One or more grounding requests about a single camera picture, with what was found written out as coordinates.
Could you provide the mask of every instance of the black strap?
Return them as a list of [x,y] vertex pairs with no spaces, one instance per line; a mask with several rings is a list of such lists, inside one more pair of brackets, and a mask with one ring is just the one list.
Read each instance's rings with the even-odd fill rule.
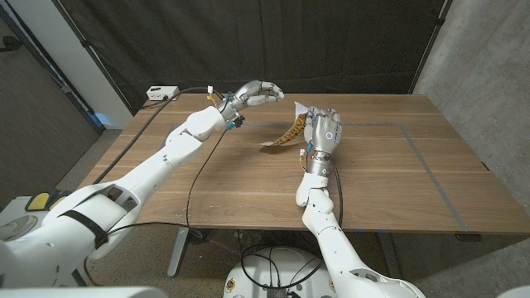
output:
[[101,227],[98,226],[97,223],[92,221],[92,219],[89,219],[88,217],[84,216],[83,214],[75,211],[75,210],[68,210],[61,214],[60,216],[68,216],[71,219],[75,219],[81,224],[83,224],[85,227],[87,227],[92,233],[94,233],[95,239],[95,245],[96,249],[98,249],[100,246],[104,245],[108,242],[108,235],[107,232],[105,232]]
[[441,26],[446,22],[446,19],[437,19],[434,23],[435,26]]
[[81,45],[84,47],[84,48],[87,48],[89,46],[91,46],[92,44],[90,44],[90,41],[87,41],[87,40],[83,40],[83,41],[79,41],[81,42]]

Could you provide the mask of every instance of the black curtain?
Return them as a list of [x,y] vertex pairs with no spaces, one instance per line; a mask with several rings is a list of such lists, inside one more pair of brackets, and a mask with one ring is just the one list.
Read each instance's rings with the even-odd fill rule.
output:
[[444,0],[61,2],[137,111],[152,85],[405,94]]

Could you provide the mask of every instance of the floor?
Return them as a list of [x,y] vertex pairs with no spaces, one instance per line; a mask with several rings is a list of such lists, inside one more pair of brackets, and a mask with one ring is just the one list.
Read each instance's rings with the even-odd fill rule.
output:
[[[119,131],[107,130],[58,184],[73,190],[105,153]],[[166,275],[177,227],[138,227],[108,256],[89,262],[89,271],[103,286],[155,286],[170,297],[221,297],[226,276],[239,262],[234,230],[213,230],[204,243],[191,243],[181,271]],[[375,233],[348,233],[361,258],[388,274]],[[271,243],[318,254],[308,232],[243,231],[243,246]],[[530,284],[528,247],[520,236],[483,235],[465,243],[452,234],[393,234],[403,278],[428,297],[495,297],[515,286]]]

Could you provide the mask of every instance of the metallic robot hand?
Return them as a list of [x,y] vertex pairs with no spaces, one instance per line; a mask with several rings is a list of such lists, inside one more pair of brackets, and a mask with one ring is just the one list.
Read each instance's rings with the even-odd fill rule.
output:
[[320,108],[310,107],[304,129],[304,138],[315,151],[331,155],[339,145],[342,136],[342,125],[340,116],[334,109],[327,111]]
[[282,101],[285,98],[282,90],[274,83],[258,80],[246,83],[243,87],[239,88],[234,96],[249,106],[273,103]]
[[285,98],[282,90],[274,83],[258,80],[250,81],[239,88],[230,99],[223,101],[217,109],[227,122],[234,122],[238,127],[244,120],[239,112],[247,106],[282,101]]

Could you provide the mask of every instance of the door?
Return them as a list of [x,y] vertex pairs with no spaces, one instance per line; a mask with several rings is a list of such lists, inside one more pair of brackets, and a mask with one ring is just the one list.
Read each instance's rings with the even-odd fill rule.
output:
[[[0,19],[4,36],[15,34]],[[98,138],[25,46],[0,52],[0,133],[2,208],[54,187]]]

